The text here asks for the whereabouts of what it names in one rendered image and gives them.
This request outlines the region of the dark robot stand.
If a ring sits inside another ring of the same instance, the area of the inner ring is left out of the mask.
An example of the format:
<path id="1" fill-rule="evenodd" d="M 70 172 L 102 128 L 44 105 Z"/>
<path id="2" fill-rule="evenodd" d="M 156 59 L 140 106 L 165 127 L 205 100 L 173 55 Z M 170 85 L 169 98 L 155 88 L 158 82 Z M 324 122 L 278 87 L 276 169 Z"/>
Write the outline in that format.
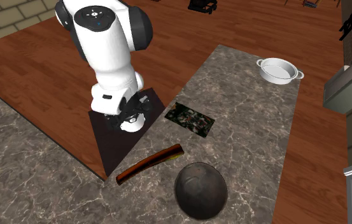
<path id="1" fill-rule="evenodd" d="M 153 108 L 144 116 L 146 118 L 144 126 L 137 132 L 109 130 L 103 114 L 92 110 L 88 112 L 106 176 L 116 169 L 165 110 L 165 106 L 153 88 L 146 89 L 141 94 L 148 96 Z"/>

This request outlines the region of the brown long flat bar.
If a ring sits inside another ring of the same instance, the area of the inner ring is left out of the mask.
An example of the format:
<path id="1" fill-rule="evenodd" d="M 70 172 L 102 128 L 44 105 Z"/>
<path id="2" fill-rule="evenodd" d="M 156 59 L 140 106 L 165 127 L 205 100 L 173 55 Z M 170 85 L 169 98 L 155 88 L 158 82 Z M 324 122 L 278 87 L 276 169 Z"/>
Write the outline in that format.
<path id="1" fill-rule="evenodd" d="M 140 172 L 147 170 L 148 168 L 151 168 L 162 162 L 177 158 L 183 155 L 184 153 L 185 152 L 180 144 L 175 144 L 169 148 L 163 149 L 124 170 L 116 177 L 116 183 L 120 186 L 130 178 L 139 174 Z"/>

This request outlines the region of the dark patterned flat book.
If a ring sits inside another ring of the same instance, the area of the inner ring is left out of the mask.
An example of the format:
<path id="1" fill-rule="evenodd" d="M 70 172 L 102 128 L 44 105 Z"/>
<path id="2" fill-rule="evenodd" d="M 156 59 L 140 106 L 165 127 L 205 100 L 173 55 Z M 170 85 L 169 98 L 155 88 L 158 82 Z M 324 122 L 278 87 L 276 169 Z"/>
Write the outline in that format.
<path id="1" fill-rule="evenodd" d="M 203 138 L 206 138 L 215 122 L 215 119 L 178 102 L 174 103 L 165 118 Z"/>

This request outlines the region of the dark round bowl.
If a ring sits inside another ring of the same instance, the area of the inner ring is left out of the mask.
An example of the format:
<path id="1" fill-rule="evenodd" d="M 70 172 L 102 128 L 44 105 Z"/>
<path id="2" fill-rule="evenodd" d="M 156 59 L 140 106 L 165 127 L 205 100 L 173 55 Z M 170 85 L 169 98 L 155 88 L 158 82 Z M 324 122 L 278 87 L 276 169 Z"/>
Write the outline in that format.
<path id="1" fill-rule="evenodd" d="M 194 162 L 178 173 L 174 196 L 187 216 L 206 221 L 222 212 L 227 203 L 228 189 L 223 176 L 212 165 Z"/>

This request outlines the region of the black furniture piece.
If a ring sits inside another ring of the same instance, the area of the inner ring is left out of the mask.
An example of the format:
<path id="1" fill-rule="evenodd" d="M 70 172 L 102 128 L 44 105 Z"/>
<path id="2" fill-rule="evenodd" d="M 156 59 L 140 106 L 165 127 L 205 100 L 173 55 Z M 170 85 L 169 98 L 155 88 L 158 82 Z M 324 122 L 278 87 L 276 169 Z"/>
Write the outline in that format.
<path id="1" fill-rule="evenodd" d="M 190 0 L 188 9 L 201 13 L 212 14 L 217 8 L 217 0 Z"/>

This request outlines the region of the grey-green cabinet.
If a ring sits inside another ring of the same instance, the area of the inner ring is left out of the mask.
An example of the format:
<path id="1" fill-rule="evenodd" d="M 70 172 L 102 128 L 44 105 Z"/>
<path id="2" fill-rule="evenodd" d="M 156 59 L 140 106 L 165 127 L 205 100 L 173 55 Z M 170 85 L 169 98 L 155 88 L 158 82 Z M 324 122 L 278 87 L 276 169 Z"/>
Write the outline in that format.
<path id="1" fill-rule="evenodd" d="M 342 67 L 325 83 L 323 107 L 342 114 L 352 109 L 352 64 Z"/>

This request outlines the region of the white two-handled pot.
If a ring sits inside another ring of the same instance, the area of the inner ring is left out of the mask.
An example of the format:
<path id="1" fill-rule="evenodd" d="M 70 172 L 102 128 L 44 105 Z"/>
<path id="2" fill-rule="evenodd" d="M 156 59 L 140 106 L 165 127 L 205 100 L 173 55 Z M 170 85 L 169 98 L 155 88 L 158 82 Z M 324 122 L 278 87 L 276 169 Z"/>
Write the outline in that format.
<path id="1" fill-rule="evenodd" d="M 292 63 L 284 59 L 258 59 L 256 65 L 260 68 L 261 77 L 273 84 L 286 85 L 292 80 L 304 78 L 302 71 L 299 71 Z"/>

